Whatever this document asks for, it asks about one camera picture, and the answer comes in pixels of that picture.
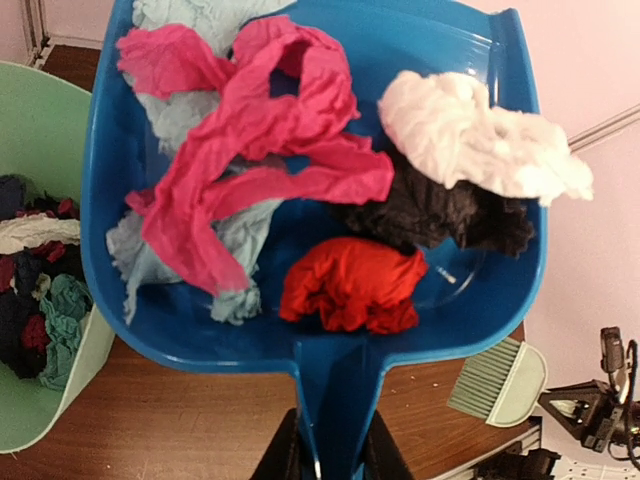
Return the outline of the mint green hand brush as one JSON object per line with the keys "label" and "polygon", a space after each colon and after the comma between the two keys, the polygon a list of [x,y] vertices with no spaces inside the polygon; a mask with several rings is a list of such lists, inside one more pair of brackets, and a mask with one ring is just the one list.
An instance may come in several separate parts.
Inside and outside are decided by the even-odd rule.
{"label": "mint green hand brush", "polygon": [[497,428],[511,428],[531,415],[548,376],[538,349],[511,337],[467,358],[447,406]]}

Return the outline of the small red paper scrap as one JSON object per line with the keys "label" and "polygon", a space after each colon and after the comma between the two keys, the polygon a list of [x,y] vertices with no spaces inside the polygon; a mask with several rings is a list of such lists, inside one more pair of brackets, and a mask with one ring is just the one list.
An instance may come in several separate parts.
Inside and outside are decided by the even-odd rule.
{"label": "small red paper scrap", "polygon": [[297,323],[316,314],[330,332],[401,333],[419,324],[412,295],[428,269],[420,251],[406,256],[371,240],[333,238],[289,269],[279,316]]}

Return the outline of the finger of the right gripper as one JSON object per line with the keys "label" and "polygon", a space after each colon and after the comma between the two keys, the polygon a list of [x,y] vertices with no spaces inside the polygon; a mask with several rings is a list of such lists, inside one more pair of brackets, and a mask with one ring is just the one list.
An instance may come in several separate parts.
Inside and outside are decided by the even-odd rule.
{"label": "finger of the right gripper", "polygon": [[550,406],[553,402],[559,401],[588,404],[591,408],[613,402],[609,384],[600,380],[551,388],[540,395],[538,403],[541,406]]}
{"label": "finger of the right gripper", "polygon": [[574,394],[541,394],[539,406],[572,438],[581,441],[590,418],[590,402]]}

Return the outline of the white paper scrap upper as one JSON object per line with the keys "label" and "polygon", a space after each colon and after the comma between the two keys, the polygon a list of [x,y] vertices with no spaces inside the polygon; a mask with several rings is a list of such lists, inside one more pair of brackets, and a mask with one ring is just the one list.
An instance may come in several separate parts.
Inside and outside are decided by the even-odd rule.
{"label": "white paper scrap upper", "polygon": [[594,197],[593,173],[571,152],[559,125],[491,106],[488,88],[472,76],[402,71],[378,111],[385,133],[411,165],[447,189],[468,181],[543,207],[561,195]]}

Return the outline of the aluminium front frame rail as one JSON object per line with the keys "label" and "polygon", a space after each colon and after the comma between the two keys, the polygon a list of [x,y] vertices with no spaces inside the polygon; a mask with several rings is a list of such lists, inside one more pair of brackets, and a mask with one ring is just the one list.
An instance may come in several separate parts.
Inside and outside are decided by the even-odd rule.
{"label": "aluminium front frame rail", "polygon": [[638,479],[633,466],[613,467],[577,461],[544,449],[542,421],[535,420],[512,442],[436,476],[436,479]]}

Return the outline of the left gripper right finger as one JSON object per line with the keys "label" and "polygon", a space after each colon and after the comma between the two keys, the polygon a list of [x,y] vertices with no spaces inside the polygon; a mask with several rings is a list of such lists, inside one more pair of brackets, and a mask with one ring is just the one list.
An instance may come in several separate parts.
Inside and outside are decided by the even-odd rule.
{"label": "left gripper right finger", "polygon": [[413,475],[378,411],[363,447],[365,480],[413,480]]}

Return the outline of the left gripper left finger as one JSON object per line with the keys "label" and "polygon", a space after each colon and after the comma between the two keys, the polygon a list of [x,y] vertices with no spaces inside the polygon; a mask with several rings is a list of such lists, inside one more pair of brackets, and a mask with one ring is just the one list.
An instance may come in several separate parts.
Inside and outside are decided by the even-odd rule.
{"label": "left gripper left finger", "polygon": [[286,412],[250,480],[301,480],[297,410]]}

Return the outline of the pink paper scrap left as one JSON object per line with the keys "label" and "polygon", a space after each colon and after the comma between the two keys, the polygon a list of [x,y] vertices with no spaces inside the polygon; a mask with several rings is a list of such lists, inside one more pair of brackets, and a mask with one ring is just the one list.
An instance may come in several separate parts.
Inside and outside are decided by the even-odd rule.
{"label": "pink paper scrap left", "polygon": [[187,283],[211,294],[248,285],[213,231],[216,220],[271,199],[363,204],[388,196],[392,163],[347,131],[357,100],[346,54],[326,33],[280,15],[246,25],[229,59],[181,24],[132,29],[117,47],[117,66],[138,93],[220,96],[156,186],[127,198],[144,219],[143,238]]}

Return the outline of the aluminium corner post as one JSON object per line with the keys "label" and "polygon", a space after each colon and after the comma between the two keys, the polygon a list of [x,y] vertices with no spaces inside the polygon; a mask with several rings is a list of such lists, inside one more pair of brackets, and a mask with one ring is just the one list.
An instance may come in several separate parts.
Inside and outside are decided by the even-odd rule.
{"label": "aluminium corner post", "polygon": [[581,152],[618,134],[625,128],[639,121],[639,112],[640,104],[636,104],[594,127],[571,137],[569,139],[571,151],[574,153]]}
{"label": "aluminium corner post", "polygon": [[27,65],[43,70],[55,46],[47,31],[44,2],[22,0],[20,4],[27,48]]}

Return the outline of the green plastic trash bin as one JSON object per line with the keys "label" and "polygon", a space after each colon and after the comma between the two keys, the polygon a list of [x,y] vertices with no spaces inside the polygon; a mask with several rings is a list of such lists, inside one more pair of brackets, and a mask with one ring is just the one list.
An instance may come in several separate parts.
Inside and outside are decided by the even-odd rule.
{"label": "green plastic trash bin", "polygon": [[[40,70],[1,66],[1,222],[45,214],[80,221],[79,200],[87,91]],[[38,299],[53,279],[84,277],[80,244],[48,242],[30,251],[42,261]],[[105,365],[114,334],[94,303],[82,321],[82,340],[66,387],[18,378],[1,363],[1,450],[14,454],[41,440]]]}

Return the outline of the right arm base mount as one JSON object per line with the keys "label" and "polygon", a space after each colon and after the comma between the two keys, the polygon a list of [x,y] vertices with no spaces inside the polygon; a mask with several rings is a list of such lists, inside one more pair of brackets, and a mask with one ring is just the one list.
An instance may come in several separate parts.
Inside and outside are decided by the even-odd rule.
{"label": "right arm base mount", "polygon": [[561,455],[547,449],[530,450],[526,455],[503,452],[475,468],[474,478],[484,480],[550,480]]}

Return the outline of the black scrap upper centre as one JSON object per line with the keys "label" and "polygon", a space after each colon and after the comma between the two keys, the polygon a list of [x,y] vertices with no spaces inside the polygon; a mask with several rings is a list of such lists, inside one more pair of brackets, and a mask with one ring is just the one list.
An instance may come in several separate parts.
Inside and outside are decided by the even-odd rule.
{"label": "black scrap upper centre", "polygon": [[416,170],[402,154],[388,152],[395,176],[382,202],[331,204],[331,214],[358,235],[404,255],[433,249],[451,239],[461,249],[497,251],[518,257],[535,236],[526,207],[481,187],[459,181],[451,189]]}

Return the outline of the left aluminium corner post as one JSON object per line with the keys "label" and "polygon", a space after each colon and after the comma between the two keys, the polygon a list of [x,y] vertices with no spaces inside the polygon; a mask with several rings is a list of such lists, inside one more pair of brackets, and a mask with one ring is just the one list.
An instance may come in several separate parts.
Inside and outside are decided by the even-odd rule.
{"label": "left aluminium corner post", "polygon": [[27,48],[27,65],[43,70],[55,46],[47,31],[44,2],[22,0],[20,4]]}

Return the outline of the light blue scrap lower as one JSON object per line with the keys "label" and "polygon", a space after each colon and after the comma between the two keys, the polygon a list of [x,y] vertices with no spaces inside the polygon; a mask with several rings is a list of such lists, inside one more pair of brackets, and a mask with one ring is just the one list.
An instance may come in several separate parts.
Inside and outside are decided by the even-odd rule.
{"label": "light blue scrap lower", "polygon": [[50,339],[46,365],[38,375],[43,386],[57,391],[65,389],[82,340],[82,321],[92,306],[87,285],[70,274],[57,275],[40,300]]}

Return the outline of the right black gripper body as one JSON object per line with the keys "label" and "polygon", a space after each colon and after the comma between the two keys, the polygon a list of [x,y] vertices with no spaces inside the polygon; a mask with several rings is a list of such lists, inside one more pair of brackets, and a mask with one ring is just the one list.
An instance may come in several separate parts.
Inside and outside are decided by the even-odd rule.
{"label": "right black gripper body", "polygon": [[639,446],[639,402],[630,407],[618,404],[610,398],[588,403],[578,401],[574,409],[575,423],[579,428],[578,440],[583,448],[602,453],[611,445],[635,449]]}

